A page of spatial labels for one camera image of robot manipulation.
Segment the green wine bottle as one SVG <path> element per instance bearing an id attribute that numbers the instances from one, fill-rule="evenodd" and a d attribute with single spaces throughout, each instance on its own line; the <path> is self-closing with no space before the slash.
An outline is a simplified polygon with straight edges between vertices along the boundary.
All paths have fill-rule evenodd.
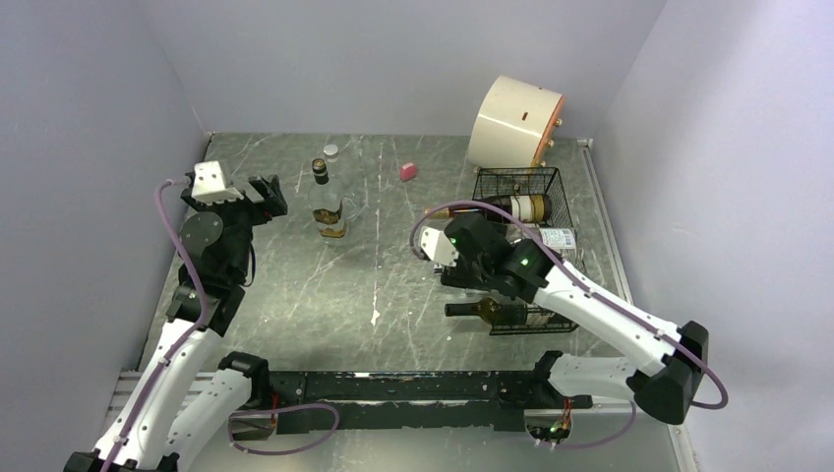
<path id="1" fill-rule="evenodd" d="M 444 314 L 447 318 L 478 318 L 487 325 L 505 324 L 513 317 L 507 306 L 490 297 L 484 297 L 477 302 L 445 304 Z"/>

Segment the clear bottle gold label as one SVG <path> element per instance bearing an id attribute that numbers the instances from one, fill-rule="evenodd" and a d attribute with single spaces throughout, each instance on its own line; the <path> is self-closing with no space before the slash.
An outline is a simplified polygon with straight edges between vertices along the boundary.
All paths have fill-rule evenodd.
<path id="1" fill-rule="evenodd" d="M 314 186 L 310 189 L 308 204 L 318 232 L 328 243 L 341 243 L 347 235 L 347 217 L 344 214 L 344 189 L 331 177 L 323 158 L 312 161 Z"/>

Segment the clear bottle silver cap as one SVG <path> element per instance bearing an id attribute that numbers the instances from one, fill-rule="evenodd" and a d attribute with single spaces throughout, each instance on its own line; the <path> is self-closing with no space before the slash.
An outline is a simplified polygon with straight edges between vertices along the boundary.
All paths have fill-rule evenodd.
<path id="1" fill-rule="evenodd" d="M 323 158 L 328 167 L 329 178 L 341 184 L 347 213 L 354 216 L 360 209 L 361 202 L 357 197 L 357 169 L 354 161 L 342 155 L 337 144 L 326 144 L 323 148 Z"/>

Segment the clear bottle white label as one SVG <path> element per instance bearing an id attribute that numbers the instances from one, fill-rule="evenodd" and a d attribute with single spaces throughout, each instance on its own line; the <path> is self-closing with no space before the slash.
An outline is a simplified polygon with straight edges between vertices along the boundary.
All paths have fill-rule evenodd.
<path id="1" fill-rule="evenodd" d="M 576 235 L 572 228 L 542 227 L 527 225 L 527 228 L 548 248 L 559 253 L 578 249 Z"/>

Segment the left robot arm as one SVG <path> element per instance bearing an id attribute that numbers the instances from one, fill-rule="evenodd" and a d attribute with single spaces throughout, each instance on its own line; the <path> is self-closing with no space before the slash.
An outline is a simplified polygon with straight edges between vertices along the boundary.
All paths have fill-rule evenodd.
<path id="1" fill-rule="evenodd" d="M 111 426 L 91 451 L 73 453 L 65 470 L 187 471 L 232 413 L 272 406 L 268 361 L 243 352 L 222 358 L 208 386 L 186 399 L 254 278 L 254 227 L 288 211 L 276 175 L 248 183 L 258 200 L 219 170 L 181 180 L 181 198 L 195 213 L 180 230 L 162 220 L 182 265 L 160 338 Z"/>

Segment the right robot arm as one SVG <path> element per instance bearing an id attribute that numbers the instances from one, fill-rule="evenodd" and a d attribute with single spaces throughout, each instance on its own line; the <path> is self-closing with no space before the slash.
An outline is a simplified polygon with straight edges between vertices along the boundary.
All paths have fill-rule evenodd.
<path id="1" fill-rule="evenodd" d="M 682 424 L 696 406 L 707 373 L 709 332 L 702 324 L 650 315 L 536 241 L 511 244 L 478 213 L 459 216 L 443 230 L 424 227 L 418 235 L 418 250 L 430 261 L 562 315 L 618 351 L 603 358 L 552 355 L 548 370 L 530 383 L 539 405 L 583 395 L 616 398 L 671 425 Z"/>

